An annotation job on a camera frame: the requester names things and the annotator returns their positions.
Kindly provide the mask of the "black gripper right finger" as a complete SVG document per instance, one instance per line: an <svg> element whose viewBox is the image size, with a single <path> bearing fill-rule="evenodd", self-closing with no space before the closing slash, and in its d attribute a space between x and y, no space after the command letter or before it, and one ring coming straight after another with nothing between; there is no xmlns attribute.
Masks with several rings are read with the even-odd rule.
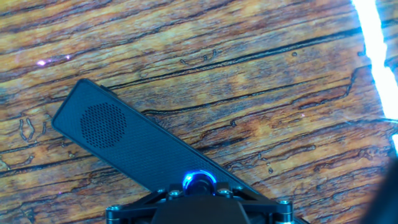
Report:
<svg viewBox="0 0 398 224"><path fill-rule="evenodd" d="M293 205L288 200L271 200L243 186L233 188L229 183L216 183L214 195L237 202L239 212L249 223L293 223Z"/></svg>

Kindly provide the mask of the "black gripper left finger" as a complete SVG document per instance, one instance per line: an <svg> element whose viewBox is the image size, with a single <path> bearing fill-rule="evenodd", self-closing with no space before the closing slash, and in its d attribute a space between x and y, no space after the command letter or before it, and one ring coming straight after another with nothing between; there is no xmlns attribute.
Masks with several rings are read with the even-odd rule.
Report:
<svg viewBox="0 0 398 224"><path fill-rule="evenodd" d="M170 184L156 190L136 202L111 205L106 208L106 224L136 223L140 218L152 218L157 209L167 200L183 197L183 184Z"/></svg>

